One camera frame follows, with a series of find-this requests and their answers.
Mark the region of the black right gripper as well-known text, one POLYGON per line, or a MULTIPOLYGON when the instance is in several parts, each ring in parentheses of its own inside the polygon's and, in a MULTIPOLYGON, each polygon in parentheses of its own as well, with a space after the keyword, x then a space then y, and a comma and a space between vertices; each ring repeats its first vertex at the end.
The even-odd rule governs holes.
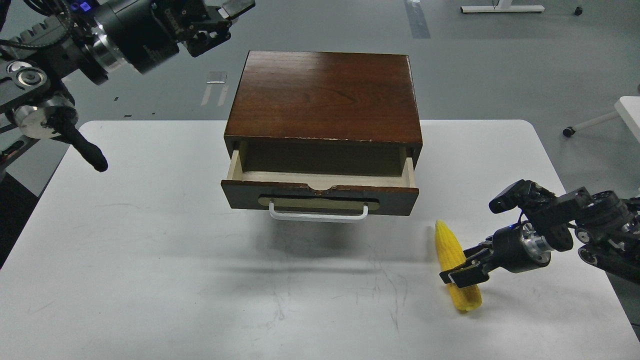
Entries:
POLYGON ((553 249, 529 222, 512 224, 493 233, 462 252, 466 262, 439 272, 444 284, 458 289, 487 282, 489 273, 500 267, 512 273, 533 271, 548 266, 553 249))

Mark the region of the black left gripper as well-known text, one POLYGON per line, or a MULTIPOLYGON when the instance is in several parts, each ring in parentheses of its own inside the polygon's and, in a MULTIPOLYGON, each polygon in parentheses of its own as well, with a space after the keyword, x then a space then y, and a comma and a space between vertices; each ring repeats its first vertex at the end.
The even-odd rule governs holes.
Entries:
POLYGON ((254 0, 108 0, 93 10, 93 58, 110 73, 130 64, 148 73, 179 52, 199 57, 231 38, 234 22, 254 0))

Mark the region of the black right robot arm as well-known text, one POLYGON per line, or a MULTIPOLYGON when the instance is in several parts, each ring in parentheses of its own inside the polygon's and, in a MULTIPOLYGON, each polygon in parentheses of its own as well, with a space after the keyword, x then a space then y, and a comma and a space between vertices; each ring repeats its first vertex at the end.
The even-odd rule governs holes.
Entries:
POLYGON ((459 288, 488 281, 490 272, 534 271, 550 264, 551 252, 566 252, 578 240, 583 262, 634 284, 640 282, 639 199, 614 191, 590 194, 585 187, 556 196, 531 180, 518 180, 489 202, 494 214, 519 208, 525 219, 499 228, 462 252, 461 262, 440 274, 459 288))

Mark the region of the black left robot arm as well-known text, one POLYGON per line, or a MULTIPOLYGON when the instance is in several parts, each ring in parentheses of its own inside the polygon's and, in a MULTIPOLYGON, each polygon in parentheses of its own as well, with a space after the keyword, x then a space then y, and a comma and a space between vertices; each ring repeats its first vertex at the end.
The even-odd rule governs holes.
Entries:
POLYGON ((108 161, 76 127, 79 116, 63 79, 75 71, 94 84, 120 66, 142 75, 178 54, 183 44, 198 57, 231 38, 237 19, 256 3, 227 0, 28 0, 45 19, 1 41, 1 132, 22 136, 1 150, 1 173, 36 142, 73 146, 98 172, 108 161))

